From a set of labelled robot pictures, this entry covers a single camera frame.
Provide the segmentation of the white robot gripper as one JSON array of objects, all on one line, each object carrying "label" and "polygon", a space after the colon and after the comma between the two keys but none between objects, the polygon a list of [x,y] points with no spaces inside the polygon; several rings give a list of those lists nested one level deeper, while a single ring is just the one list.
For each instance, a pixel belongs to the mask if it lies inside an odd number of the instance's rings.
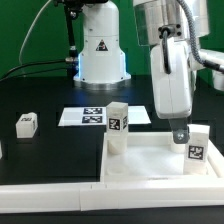
[{"label": "white robot gripper", "polygon": [[150,53],[156,113],[160,119],[170,119],[175,144],[186,144],[190,138],[185,117],[192,111],[193,88],[187,48],[185,41],[175,42],[173,38],[168,40],[170,74],[164,71],[162,45],[153,47]]}]

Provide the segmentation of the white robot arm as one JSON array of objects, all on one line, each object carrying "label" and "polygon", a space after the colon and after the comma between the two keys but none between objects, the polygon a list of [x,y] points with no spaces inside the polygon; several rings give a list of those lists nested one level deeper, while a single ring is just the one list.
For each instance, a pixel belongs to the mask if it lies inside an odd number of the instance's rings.
[{"label": "white robot arm", "polygon": [[[175,143],[189,141],[195,78],[215,65],[200,50],[209,33],[206,0],[132,0],[138,43],[150,48],[154,105],[170,123]],[[79,53],[77,85],[108,89],[130,80],[119,46],[118,9],[109,0],[87,0],[84,48]]]}]

